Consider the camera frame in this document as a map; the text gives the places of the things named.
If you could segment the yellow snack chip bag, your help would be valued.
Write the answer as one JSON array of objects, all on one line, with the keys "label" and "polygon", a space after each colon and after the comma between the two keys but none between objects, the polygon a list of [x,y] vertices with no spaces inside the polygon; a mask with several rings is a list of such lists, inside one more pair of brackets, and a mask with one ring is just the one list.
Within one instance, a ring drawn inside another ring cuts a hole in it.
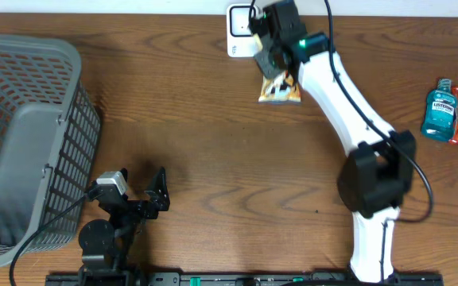
[{"label": "yellow snack chip bag", "polygon": [[301,92],[299,84],[287,71],[282,72],[272,79],[263,77],[258,102],[277,104],[287,102],[300,103]]}]

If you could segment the teal bottle with grey cap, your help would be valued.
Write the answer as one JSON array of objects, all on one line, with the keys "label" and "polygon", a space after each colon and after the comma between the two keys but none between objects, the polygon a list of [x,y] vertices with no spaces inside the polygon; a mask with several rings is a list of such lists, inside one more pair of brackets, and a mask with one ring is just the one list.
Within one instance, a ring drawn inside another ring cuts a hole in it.
[{"label": "teal bottle with grey cap", "polygon": [[448,142],[454,134],[458,101],[451,93],[452,81],[439,79],[437,88],[426,99],[425,120],[421,132],[436,141]]}]

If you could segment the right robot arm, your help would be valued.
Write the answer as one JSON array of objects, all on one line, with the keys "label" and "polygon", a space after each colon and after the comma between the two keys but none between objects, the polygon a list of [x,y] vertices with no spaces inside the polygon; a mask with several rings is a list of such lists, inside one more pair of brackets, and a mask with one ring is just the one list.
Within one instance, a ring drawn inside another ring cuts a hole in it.
[{"label": "right robot arm", "polygon": [[397,132],[364,98],[341,63],[335,35],[310,34],[293,1],[278,1],[261,14],[250,11],[256,37],[254,59],[267,79],[288,72],[319,105],[346,154],[337,190],[353,218],[353,254],[349,268],[363,283],[388,283],[394,224],[409,192],[416,141]]}]

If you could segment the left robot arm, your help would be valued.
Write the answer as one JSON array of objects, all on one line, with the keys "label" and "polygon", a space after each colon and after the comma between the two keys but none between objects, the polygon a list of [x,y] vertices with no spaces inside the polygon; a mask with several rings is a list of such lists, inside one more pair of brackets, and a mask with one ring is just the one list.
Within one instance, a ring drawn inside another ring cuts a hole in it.
[{"label": "left robot arm", "polygon": [[122,168],[104,172],[87,189],[87,200],[96,200],[109,218],[92,220],[80,231],[80,285],[147,284],[141,270],[127,262],[128,253],[138,228],[169,209],[166,171],[161,167],[152,178],[145,189],[148,199],[130,199],[127,181],[128,171]]}]

